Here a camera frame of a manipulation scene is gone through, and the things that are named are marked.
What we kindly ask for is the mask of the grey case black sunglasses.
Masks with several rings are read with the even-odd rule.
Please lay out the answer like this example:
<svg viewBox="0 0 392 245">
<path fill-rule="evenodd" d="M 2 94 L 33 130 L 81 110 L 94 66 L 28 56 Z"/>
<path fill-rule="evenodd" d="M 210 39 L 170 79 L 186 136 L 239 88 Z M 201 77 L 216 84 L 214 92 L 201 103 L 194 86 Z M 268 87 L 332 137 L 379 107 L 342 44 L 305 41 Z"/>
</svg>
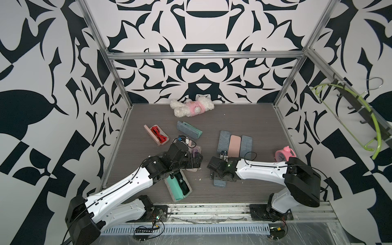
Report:
<svg viewBox="0 0 392 245">
<path fill-rule="evenodd" d="M 218 187 L 218 188 L 225 188 L 226 187 L 226 181 L 214 179 L 213 180 L 213 186 L 214 187 Z"/>
</svg>

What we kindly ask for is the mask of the grey case white glasses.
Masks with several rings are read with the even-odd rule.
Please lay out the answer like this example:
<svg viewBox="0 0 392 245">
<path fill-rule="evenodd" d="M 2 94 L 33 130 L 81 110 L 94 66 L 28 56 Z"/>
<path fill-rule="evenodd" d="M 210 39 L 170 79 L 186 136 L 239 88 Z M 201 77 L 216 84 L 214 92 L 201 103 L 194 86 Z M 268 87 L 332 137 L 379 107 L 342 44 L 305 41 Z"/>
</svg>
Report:
<svg viewBox="0 0 392 245">
<path fill-rule="evenodd" d="M 217 153 L 221 154 L 222 151 L 228 151 L 230 145 L 231 133 L 229 131 L 221 130 L 219 134 L 219 140 L 217 145 Z"/>
</svg>

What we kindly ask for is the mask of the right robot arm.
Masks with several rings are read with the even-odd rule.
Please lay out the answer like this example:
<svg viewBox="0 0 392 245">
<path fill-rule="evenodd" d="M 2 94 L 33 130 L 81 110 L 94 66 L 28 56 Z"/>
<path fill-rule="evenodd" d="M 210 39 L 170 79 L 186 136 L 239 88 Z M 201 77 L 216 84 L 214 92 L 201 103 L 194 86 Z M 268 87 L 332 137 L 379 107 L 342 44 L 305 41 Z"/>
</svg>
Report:
<svg viewBox="0 0 392 245">
<path fill-rule="evenodd" d="M 221 160 L 212 157 L 207 168 L 224 181 L 252 179 L 284 186 L 280 192 L 269 196 L 263 219 L 276 221 L 298 205 L 311 208 L 320 206 L 321 176 L 297 157 L 282 162 L 257 162 L 239 157 Z"/>
</svg>

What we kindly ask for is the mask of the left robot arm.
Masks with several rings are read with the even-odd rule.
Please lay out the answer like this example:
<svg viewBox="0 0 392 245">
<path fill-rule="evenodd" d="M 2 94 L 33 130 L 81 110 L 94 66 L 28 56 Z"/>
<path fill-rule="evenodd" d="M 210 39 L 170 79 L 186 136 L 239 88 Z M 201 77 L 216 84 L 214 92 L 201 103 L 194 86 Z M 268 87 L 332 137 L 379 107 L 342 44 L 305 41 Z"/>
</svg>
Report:
<svg viewBox="0 0 392 245">
<path fill-rule="evenodd" d="M 103 231 L 120 223 L 140 219 L 153 208 L 147 196 L 127 204 L 125 201 L 183 169 L 199 168 L 200 151 L 192 151 L 182 142 L 172 143 L 166 152 L 149 156 L 126 178 L 111 187 L 84 198 L 77 195 L 68 205 L 65 216 L 67 231 L 62 244 L 89 245 Z"/>
</svg>

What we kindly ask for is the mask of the pink case thin glasses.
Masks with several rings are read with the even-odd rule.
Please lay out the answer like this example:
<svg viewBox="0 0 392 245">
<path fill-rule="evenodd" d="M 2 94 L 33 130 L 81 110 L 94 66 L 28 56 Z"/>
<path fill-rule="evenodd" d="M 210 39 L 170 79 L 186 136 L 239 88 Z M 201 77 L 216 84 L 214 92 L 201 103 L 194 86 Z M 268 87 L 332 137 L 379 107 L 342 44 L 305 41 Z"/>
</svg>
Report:
<svg viewBox="0 0 392 245">
<path fill-rule="evenodd" d="M 228 157 L 239 157 L 241 151 L 242 138 L 236 135 L 230 136 Z"/>
</svg>

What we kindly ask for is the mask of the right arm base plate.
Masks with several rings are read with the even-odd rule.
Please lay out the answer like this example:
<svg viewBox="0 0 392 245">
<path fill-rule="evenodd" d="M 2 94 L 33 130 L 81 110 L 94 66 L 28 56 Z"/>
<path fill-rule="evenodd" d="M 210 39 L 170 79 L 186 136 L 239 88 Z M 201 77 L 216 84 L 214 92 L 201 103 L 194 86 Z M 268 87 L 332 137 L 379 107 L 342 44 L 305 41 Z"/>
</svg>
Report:
<svg viewBox="0 0 392 245">
<path fill-rule="evenodd" d="M 269 221 L 269 222 L 276 222 L 282 221 L 284 218 L 285 220 L 293 220 L 293 214 L 291 210 L 286 213 L 279 213 L 268 206 L 268 204 L 250 204 L 250 215 L 252 220 L 255 221 Z"/>
</svg>

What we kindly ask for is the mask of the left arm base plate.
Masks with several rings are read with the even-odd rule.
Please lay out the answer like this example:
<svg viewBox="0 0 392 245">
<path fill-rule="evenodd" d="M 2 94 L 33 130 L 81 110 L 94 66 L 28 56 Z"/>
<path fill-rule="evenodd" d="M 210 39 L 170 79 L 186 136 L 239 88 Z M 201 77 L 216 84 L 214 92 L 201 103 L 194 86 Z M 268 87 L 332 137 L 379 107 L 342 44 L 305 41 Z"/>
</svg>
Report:
<svg viewBox="0 0 392 245">
<path fill-rule="evenodd" d="M 151 223 L 157 217 L 159 217 L 160 221 L 165 222 L 167 220 L 167 213 L 167 205 L 155 205 L 151 210 L 146 211 L 141 218 L 135 220 L 128 220 L 126 221 L 126 223 Z"/>
</svg>

